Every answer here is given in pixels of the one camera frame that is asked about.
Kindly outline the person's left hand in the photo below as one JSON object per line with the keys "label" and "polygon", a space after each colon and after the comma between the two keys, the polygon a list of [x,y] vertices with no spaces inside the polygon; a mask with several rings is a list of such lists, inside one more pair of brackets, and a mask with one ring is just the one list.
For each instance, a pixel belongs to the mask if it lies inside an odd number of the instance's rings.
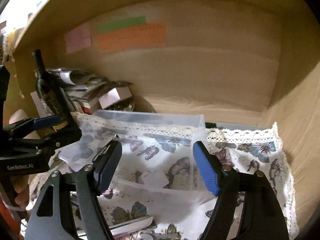
{"label": "person's left hand", "polygon": [[29,176],[11,177],[11,182],[17,193],[15,203],[25,209],[29,204]]}

